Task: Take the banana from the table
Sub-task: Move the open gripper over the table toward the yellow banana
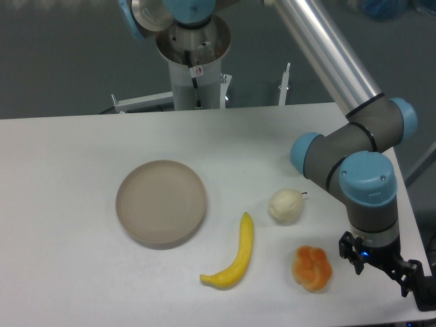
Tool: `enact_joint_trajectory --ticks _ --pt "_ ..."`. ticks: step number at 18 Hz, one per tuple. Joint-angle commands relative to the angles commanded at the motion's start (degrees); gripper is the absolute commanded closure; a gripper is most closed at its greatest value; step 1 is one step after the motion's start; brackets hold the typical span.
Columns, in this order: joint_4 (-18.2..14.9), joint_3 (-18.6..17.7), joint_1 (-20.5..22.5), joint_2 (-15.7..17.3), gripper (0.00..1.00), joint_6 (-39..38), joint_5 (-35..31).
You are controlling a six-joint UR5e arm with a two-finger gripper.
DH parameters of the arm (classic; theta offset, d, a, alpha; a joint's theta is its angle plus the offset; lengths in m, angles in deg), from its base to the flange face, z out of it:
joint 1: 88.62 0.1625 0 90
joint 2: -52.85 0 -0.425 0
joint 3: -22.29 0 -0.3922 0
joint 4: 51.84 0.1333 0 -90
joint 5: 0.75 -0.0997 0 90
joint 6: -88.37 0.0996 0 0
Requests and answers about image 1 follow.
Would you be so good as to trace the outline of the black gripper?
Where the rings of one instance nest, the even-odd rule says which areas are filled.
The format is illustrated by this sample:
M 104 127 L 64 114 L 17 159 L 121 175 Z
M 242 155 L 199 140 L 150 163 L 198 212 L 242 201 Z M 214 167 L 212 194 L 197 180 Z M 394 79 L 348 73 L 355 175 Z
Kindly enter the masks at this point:
M 401 288 L 401 296 L 412 293 L 421 298 L 424 290 L 424 272 L 418 260 L 405 261 L 401 258 L 399 228 L 379 233 L 368 233 L 355 229 L 354 234 L 345 232 L 339 239 L 339 255 L 348 260 L 360 275 L 364 265 L 384 271 Z

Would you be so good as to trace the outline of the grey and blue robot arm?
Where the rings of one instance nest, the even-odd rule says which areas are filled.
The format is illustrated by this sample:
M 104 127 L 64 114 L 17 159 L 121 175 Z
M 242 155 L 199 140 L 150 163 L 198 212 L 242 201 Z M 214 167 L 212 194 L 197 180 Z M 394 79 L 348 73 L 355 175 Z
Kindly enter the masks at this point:
M 275 1 L 347 124 L 328 136 L 307 133 L 295 141 L 290 159 L 306 178 L 344 203 L 351 232 L 339 241 L 340 256 L 360 273 L 365 264 L 384 271 L 412 293 L 418 304 L 432 301 L 434 287 L 417 260 L 400 254 L 397 182 L 385 150 L 417 127 L 412 106 L 388 99 L 318 1 Z M 218 108 L 222 77 L 215 65 L 228 51 L 230 32 L 216 11 L 228 1 L 120 1 L 135 37 L 155 34 L 171 64 L 177 110 Z

